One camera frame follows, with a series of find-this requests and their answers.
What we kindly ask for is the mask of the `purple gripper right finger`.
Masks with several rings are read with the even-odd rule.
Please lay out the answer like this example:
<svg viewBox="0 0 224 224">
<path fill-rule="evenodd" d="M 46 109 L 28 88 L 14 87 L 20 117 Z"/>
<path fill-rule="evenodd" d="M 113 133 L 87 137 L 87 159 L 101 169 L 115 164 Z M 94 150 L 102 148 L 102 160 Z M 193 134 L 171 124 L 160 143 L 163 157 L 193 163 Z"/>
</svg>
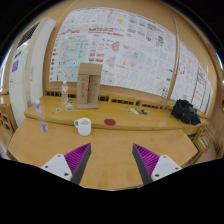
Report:
<svg viewBox="0 0 224 224">
<path fill-rule="evenodd" d="M 168 155 L 159 156 L 137 144 L 133 145 L 132 154 L 135 158 L 143 185 L 148 185 L 181 170 L 181 167 Z"/>
</svg>

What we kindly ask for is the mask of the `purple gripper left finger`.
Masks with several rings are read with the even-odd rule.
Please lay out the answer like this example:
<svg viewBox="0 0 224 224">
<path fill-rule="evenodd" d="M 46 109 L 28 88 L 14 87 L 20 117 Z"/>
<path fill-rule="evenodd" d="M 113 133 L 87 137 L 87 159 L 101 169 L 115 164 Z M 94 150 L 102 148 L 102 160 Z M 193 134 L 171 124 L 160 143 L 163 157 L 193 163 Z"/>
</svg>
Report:
<svg viewBox="0 0 224 224">
<path fill-rule="evenodd" d="M 56 154 L 42 166 L 42 169 L 79 185 L 90 155 L 91 144 L 87 143 L 65 155 Z"/>
</svg>

